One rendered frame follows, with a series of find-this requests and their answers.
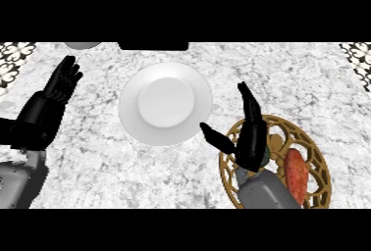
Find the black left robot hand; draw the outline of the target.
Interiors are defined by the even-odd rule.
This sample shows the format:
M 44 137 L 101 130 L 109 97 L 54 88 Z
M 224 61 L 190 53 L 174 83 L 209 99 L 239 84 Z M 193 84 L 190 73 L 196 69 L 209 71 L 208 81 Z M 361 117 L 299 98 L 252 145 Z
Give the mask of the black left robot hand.
M 58 134 L 66 106 L 82 77 L 76 57 L 67 56 L 52 73 L 45 89 L 30 98 L 18 118 L 0 118 L 0 145 L 10 145 L 18 150 L 47 149 Z

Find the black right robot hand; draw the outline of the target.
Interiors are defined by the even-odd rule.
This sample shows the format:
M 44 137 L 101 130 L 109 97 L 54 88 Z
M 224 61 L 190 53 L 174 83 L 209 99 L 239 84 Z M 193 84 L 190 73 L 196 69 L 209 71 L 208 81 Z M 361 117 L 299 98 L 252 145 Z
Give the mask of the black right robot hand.
M 239 143 L 234 144 L 230 137 L 216 131 L 208 123 L 202 123 L 200 128 L 208 143 L 225 154 L 234 154 L 239 166 L 256 173 L 264 159 L 268 127 L 261 114 L 259 101 L 245 82 L 239 83 L 239 89 L 243 94 L 246 113 Z

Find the red orange oblong squash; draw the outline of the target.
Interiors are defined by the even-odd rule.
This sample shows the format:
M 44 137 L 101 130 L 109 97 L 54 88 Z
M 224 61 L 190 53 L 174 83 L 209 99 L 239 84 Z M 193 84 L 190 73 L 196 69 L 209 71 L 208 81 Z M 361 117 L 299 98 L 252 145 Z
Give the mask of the red orange oblong squash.
M 305 203 L 310 171 L 301 151 L 290 148 L 284 158 L 286 184 L 299 205 Z

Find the gold openwork round placemat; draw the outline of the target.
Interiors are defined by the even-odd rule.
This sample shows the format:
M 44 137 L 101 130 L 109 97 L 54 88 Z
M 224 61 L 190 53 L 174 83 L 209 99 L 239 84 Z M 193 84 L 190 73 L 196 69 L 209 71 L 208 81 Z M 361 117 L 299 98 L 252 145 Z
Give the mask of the gold openwork round placemat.
M 327 161 L 323 156 L 321 150 L 316 141 L 307 134 L 305 130 L 292 122 L 274 115 L 264 115 L 268 127 L 279 126 L 283 130 L 284 136 L 279 133 L 270 133 L 267 136 L 267 146 L 270 149 L 270 160 L 276 162 L 277 172 L 276 175 L 282 182 L 286 182 L 284 174 L 284 158 L 287 150 L 293 148 L 295 144 L 307 148 L 302 154 L 307 160 L 307 167 L 310 171 L 310 178 L 317 182 L 317 190 L 308 191 L 305 196 L 304 208 L 305 209 L 327 209 L 332 204 L 333 186 L 332 174 L 327 166 Z M 237 209 L 243 209 L 245 205 L 239 199 L 239 183 L 236 170 L 236 156 L 219 153 L 219 172 L 225 191 L 231 202 Z

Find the white oval plate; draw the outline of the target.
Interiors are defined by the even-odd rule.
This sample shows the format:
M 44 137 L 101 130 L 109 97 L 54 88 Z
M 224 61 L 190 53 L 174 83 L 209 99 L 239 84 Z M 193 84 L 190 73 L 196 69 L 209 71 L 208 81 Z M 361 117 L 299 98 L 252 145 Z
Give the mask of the white oval plate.
M 128 82 L 119 101 L 123 127 L 153 146 L 172 146 L 200 132 L 212 111 L 212 90 L 202 73 L 166 62 L 144 68 Z

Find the grey round object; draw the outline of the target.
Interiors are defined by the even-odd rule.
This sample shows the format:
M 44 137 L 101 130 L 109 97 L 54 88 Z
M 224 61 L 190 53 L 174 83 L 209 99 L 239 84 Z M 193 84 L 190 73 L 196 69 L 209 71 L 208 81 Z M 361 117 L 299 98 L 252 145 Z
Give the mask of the grey round object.
M 86 50 L 97 47 L 103 42 L 66 42 L 66 45 L 75 50 Z

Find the black flat-edged appliance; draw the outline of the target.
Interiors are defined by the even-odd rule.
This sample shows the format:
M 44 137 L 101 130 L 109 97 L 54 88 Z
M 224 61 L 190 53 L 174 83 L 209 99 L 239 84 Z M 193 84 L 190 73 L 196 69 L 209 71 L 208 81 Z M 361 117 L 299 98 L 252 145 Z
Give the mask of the black flat-edged appliance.
M 122 50 L 147 50 L 147 51 L 185 51 L 188 49 L 187 42 L 178 43 L 134 43 L 119 42 Z

